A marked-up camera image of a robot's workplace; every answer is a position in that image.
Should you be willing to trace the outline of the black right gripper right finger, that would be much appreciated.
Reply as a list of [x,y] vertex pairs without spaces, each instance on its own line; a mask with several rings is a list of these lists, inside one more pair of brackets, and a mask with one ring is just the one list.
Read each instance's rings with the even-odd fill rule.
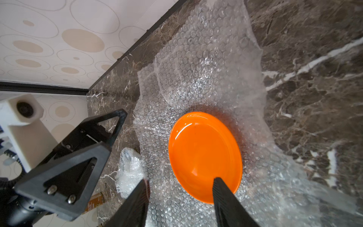
[[259,227],[222,178],[214,179],[212,190],[218,227]]

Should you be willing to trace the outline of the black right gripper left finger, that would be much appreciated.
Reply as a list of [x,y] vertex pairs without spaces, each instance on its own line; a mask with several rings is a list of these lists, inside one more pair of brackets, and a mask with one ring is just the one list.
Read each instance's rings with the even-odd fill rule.
[[104,227],[144,227],[147,220],[149,197],[149,181],[144,178]]

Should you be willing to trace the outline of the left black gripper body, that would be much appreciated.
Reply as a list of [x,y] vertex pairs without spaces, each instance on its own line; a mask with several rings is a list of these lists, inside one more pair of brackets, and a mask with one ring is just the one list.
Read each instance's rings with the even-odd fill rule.
[[[38,166],[94,144],[97,143],[89,138],[81,138],[76,127],[62,142],[57,144],[53,151]],[[16,183],[28,173],[25,172],[22,166],[21,174],[16,179],[1,179],[1,226],[3,227],[31,227],[43,216],[49,213],[54,214],[37,207],[35,200],[15,192],[14,187]]]

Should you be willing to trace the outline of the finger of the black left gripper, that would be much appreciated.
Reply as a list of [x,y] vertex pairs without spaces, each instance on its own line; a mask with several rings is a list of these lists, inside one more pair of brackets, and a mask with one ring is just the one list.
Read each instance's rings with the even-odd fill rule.
[[77,127],[81,138],[89,138],[95,143],[104,142],[112,147],[122,130],[127,112],[117,109],[101,115],[89,117]]
[[15,192],[73,221],[85,211],[111,151],[100,142],[38,166],[16,183]]

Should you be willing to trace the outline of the orange dinner plate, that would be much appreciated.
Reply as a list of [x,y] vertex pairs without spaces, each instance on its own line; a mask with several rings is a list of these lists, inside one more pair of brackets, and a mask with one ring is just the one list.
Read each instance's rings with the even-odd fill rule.
[[193,198],[213,204],[213,182],[221,178],[236,193],[243,176],[240,148],[216,117],[191,112],[174,124],[168,141],[169,160],[178,182]]

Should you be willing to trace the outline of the bubble wrap sheet around orange plate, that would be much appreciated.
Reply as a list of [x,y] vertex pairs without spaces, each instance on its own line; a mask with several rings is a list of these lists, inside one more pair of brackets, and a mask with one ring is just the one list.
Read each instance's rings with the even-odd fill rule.
[[199,3],[138,72],[134,126],[151,182],[148,227],[214,227],[212,205],[177,182],[167,155],[179,117],[203,111],[236,138],[239,202],[262,227],[363,224],[363,71],[359,44],[270,72],[241,1]]

